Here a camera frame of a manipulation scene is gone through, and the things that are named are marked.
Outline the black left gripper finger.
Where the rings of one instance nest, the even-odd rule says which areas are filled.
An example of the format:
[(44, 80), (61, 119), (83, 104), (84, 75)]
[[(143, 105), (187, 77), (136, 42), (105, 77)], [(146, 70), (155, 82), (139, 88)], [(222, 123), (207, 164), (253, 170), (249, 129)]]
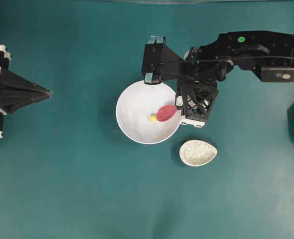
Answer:
[(51, 96), (50, 90), (11, 72), (8, 69), (10, 61), (11, 54), (7, 51), (6, 46), (0, 45), (0, 84), (9, 88), (20, 89), (28, 92), (37, 92)]
[(1, 97), (0, 96), (0, 137), (3, 137), (4, 116), (18, 109), (51, 98), (51, 96)]

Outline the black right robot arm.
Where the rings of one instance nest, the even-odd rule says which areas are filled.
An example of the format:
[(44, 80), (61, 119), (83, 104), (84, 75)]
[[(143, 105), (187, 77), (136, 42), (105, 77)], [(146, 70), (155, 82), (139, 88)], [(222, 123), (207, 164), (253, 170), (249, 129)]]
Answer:
[(175, 106), (181, 123), (204, 126), (218, 95), (217, 84), (235, 67), (252, 72), (261, 82), (294, 81), (294, 34), (238, 31), (220, 34), (213, 43), (191, 47), (179, 57), (161, 36), (145, 45), (144, 82), (176, 81)]

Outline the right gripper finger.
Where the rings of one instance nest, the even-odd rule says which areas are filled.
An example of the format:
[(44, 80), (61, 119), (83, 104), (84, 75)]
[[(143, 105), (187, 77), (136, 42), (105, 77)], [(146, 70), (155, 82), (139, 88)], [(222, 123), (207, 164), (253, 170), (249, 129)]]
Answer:
[(179, 123), (203, 127), (218, 95), (217, 83), (178, 79), (175, 106), (181, 111)]
[(151, 36), (145, 45), (142, 75), (147, 85), (178, 80), (186, 76), (184, 60), (166, 45), (164, 36)]

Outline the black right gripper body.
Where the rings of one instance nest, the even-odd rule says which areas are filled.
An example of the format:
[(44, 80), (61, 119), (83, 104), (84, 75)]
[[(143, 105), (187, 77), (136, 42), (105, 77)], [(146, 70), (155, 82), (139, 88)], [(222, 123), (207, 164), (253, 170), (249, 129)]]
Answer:
[(204, 62), (202, 60), (217, 60), (218, 41), (198, 48), (191, 47), (185, 54), (185, 61), (193, 60), (188, 68), (190, 76), (200, 82), (215, 84), (226, 80), (226, 76), (234, 68), (231, 60)]

